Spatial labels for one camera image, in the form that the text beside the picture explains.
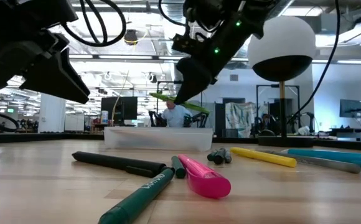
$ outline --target light fixture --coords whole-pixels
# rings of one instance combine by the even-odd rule
[[[248,58],[232,58],[231,62],[248,62]]]
[[[79,55],[70,55],[68,56],[69,58],[75,58],[75,59],[82,59],[82,58],[93,58],[92,55],[82,55],[82,54],[79,54]]]
[[[361,65],[361,60],[338,60],[338,64]]]
[[[73,7],[81,7],[81,4],[72,4]],[[107,4],[94,4],[95,7],[111,7]]]
[[[328,60],[312,60],[312,63],[327,63]]]
[[[320,16],[326,9],[324,6],[292,6],[286,8],[281,16]]]
[[[178,57],[178,56],[160,56],[158,57],[159,60],[180,60],[183,57]]]
[[[99,55],[101,59],[131,59],[131,60],[151,60],[152,56],[131,56],[131,55]]]

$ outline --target gray marker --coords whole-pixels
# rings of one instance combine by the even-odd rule
[[[229,150],[225,150],[225,162],[230,163],[232,161],[232,155],[230,155]]]
[[[302,163],[302,164],[322,166],[322,167],[327,167],[327,168],[331,168],[331,169],[350,172],[353,174],[358,174],[358,173],[360,173],[360,170],[361,170],[359,165],[349,163],[349,162],[333,161],[330,159],[320,159],[320,158],[309,157],[309,156],[298,156],[298,155],[285,154],[285,153],[274,152],[274,151],[264,151],[264,152],[278,155],[278,156],[294,158],[295,160],[297,160],[297,162]]]

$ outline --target desk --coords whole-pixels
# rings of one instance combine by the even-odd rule
[[[213,148],[229,146],[282,150],[256,144]],[[167,165],[174,154],[183,153],[107,149],[103,141],[92,140],[0,144],[0,224],[97,223],[149,180],[75,162],[71,153],[78,150]],[[230,195],[203,198],[189,190],[185,179],[173,179],[134,224],[361,224],[361,173],[304,164],[289,168],[236,155],[231,164],[215,166],[207,161],[208,152],[184,153],[228,178]]]
[[[331,134],[337,138],[352,138],[361,141],[361,128],[332,128]]]

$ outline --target black cable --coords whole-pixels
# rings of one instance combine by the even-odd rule
[[[208,29],[208,28],[206,28],[206,27],[204,26],[204,24],[201,23],[201,21],[200,21],[199,18],[197,18],[195,21],[196,21],[197,24],[201,27],[201,29],[203,29],[204,31],[209,32],[209,33],[213,33],[213,32],[215,32],[215,31],[217,31],[217,30],[219,29],[219,27],[220,27],[220,23],[218,23],[218,25],[217,25],[216,27],[214,27],[213,29]]]
[[[103,18],[101,17],[99,11],[96,9],[95,5],[91,2],[91,0],[85,0],[87,2],[87,4],[89,5],[89,7],[91,8],[92,12],[95,14],[96,18],[98,19],[99,21],[99,24],[100,24],[100,27],[101,27],[101,32],[103,34],[103,43],[104,42],[107,42],[108,40],[108,34],[107,34],[107,29],[106,29],[106,26],[105,26],[105,22],[103,20]],[[89,30],[89,33],[91,34],[93,40],[96,42],[96,43],[100,43],[99,40],[96,38],[96,35],[92,29],[92,27],[90,26],[90,23],[89,23],[89,18],[87,16],[87,12],[86,10],[84,9],[82,11],[82,14],[84,16],[84,20],[85,20],[85,23],[87,24],[88,26],[88,30]]]
[[[164,13],[164,11],[162,10],[161,4],[162,4],[162,0],[158,0],[158,10],[160,11],[161,15],[162,15],[166,20],[168,20],[169,22],[171,22],[171,23],[173,23],[173,24],[175,24],[175,25],[178,25],[178,26],[184,26],[184,27],[187,27],[187,26],[188,26],[187,24],[183,24],[183,23],[181,23],[181,22],[177,22],[177,21],[171,19],[170,17],[168,17],[168,16]]]
[[[88,3],[89,6],[93,5],[93,3],[90,0],[85,0],[85,1]],[[87,17],[85,18],[85,22],[87,23],[88,30],[90,31],[91,36],[95,42],[89,42],[89,41],[82,39],[81,37],[77,36],[74,32],[72,32],[70,30],[70,28],[68,28],[66,23],[62,24],[62,26],[66,30],[66,32],[68,34],[70,34],[75,40],[77,40],[85,45],[91,46],[91,47],[107,47],[107,46],[113,45],[113,44],[117,43],[119,40],[121,40],[126,33],[126,20],[125,20],[124,14],[121,12],[121,9],[110,0],[100,0],[100,1],[106,3],[111,8],[113,8],[118,13],[118,15],[121,19],[121,25],[122,25],[121,33],[113,40],[107,41],[107,37],[105,36],[105,35],[107,35],[105,23],[103,22],[103,19],[101,18],[100,13],[96,10],[96,8],[94,6],[91,7],[91,10],[95,13],[95,15],[98,18],[99,23],[101,25],[101,29],[103,31],[103,42],[102,43],[96,42],[96,40],[97,40],[96,36],[95,36],[95,38],[93,37],[95,35],[95,33],[93,31],[91,32],[91,29],[90,29],[91,27],[90,27],[90,25],[88,26],[89,20]],[[84,8],[82,8],[82,11],[85,16],[85,14],[86,14],[85,5],[84,5]]]
[[[3,125],[0,124],[0,130],[1,131],[7,131],[7,132],[15,132],[19,129],[19,124],[17,123],[17,121],[9,116],[0,114],[0,117],[8,119],[10,122],[14,123],[14,125],[16,126],[16,128],[7,128]]]
[[[324,67],[323,69],[323,73],[315,87],[315,89],[313,90],[311,96],[309,97],[309,99],[306,101],[306,103],[296,112],[294,113],[294,115],[287,121],[287,124],[292,121],[310,102],[311,100],[313,99],[313,96],[316,94],[317,90],[319,89],[320,87],[320,84],[322,83],[323,81],[323,78],[324,78],[324,75],[326,75],[326,72],[327,72],[327,69],[329,69],[329,66],[331,64],[331,61],[332,61],[332,58],[335,54],[335,50],[337,49],[337,46],[338,46],[338,39],[339,39],[339,36],[340,36],[340,20],[341,20],[341,13],[340,13],[340,5],[339,5],[339,0],[335,0],[335,9],[337,11],[337,31],[335,32],[335,42],[334,42],[334,46],[331,50],[331,53],[330,53],[330,57],[329,57],[329,61],[326,63],[326,66]]]

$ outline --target green marker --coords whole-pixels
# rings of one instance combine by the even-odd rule
[[[181,161],[177,156],[173,156],[172,160],[172,167],[175,169],[175,176],[178,179],[183,179],[186,176],[185,167],[183,167]]]
[[[98,224],[129,224],[143,212],[174,177],[174,169],[164,169],[130,196],[104,213]]]
[[[218,149],[212,151],[210,154],[207,155],[207,159],[208,161],[213,161],[213,159],[215,158],[215,155],[217,154]]]

